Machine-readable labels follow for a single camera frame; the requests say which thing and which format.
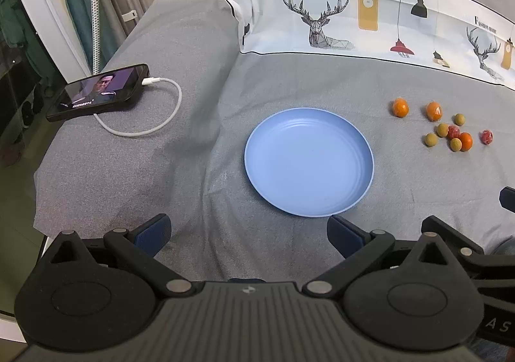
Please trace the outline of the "grey printed sofa cover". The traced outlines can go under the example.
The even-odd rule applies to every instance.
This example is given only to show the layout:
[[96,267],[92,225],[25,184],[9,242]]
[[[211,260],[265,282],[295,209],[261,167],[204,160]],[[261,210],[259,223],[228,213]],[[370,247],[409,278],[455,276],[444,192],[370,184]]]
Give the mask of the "grey printed sofa cover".
[[[374,155],[347,220],[416,239],[436,216],[491,252],[514,235],[499,203],[514,184],[513,37],[514,0],[155,0],[108,64],[144,63],[155,84],[129,110],[63,123],[35,175],[34,226],[99,238],[164,213],[159,260],[188,279],[306,283],[341,262],[328,217],[265,201],[244,149],[267,117],[314,107],[350,121]],[[436,133],[455,114],[469,151]]]

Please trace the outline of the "orange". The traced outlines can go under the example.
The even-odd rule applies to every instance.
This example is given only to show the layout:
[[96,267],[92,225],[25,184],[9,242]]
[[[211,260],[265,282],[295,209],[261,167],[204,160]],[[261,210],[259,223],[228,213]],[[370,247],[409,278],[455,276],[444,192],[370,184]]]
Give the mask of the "orange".
[[407,100],[398,97],[393,101],[392,112],[395,117],[404,118],[409,113],[409,105]]
[[443,116],[442,107],[436,101],[432,101],[432,102],[428,103],[425,108],[425,111],[426,111],[426,116],[432,122],[440,121]]

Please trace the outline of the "small orange tangerine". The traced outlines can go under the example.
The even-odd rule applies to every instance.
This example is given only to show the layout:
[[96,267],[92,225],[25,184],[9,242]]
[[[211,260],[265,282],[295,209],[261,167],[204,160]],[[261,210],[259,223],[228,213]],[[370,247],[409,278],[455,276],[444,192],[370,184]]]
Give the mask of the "small orange tangerine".
[[467,133],[467,132],[460,133],[459,139],[462,143],[462,147],[461,147],[462,152],[469,151],[473,147],[473,138],[470,133]]

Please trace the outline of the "black smartphone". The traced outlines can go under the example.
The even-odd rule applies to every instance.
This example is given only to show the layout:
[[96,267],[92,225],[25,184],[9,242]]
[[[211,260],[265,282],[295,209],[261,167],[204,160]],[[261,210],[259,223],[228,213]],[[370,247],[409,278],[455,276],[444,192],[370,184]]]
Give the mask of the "black smartphone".
[[47,121],[68,121],[80,116],[132,108],[141,99],[146,64],[118,68],[66,84],[49,107]]

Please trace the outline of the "red fruit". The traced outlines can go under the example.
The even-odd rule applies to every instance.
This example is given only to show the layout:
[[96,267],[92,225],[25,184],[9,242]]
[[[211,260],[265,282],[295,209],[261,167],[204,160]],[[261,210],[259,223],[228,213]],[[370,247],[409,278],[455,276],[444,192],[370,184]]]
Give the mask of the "red fruit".
[[460,128],[456,125],[450,125],[448,127],[448,133],[447,133],[447,138],[449,140],[453,140],[455,138],[459,138],[460,137],[460,134],[461,134],[461,131],[460,131]]
[[493,142],[493,132],[486,129],[480,134],[480,141],[483,145],[490,145]]

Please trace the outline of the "blue plastic plate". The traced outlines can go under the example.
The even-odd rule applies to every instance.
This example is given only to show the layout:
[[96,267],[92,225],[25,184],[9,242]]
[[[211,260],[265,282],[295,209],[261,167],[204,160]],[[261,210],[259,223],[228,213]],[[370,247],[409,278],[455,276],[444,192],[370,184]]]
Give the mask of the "blue plastic plate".
[[294,216],[320,218],[353,208],[368,193],[374,155],[350,121],[323,109],[296,107],[254,128],[244,168],[269,204]]

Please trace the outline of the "green fruit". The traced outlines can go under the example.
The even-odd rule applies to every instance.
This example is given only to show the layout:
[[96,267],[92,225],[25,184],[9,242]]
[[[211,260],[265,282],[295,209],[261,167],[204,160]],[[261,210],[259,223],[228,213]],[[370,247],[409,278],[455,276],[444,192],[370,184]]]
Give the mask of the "green fruit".
[[436,128],[436,133],[441,138],[446,138],[449,133],[449,125],[446,123],[440,123]]
[[450,140],[450,149],[453,152],[461,151],[462,148],[463,148],[463,144],[459,137],[455,137]]
[[428,148],[435,147],[435,145],[438,144],[438,137],[437,137],[437,135],[435,135],[434,133],[426,134],[425,137],[424,137],[424,144]]
[[466,118],[463,114],[455,114],[454,122],[457,126],[461,127],[462,125],[465,125]]

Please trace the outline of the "white door frame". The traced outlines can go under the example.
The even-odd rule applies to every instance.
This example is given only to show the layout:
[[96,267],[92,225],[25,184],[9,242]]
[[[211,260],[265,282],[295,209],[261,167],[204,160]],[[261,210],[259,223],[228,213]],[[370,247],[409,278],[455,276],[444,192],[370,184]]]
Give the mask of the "white door frame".
[[91,74],[66,0],[21,0],[35,31],[60,74],[68,81]]

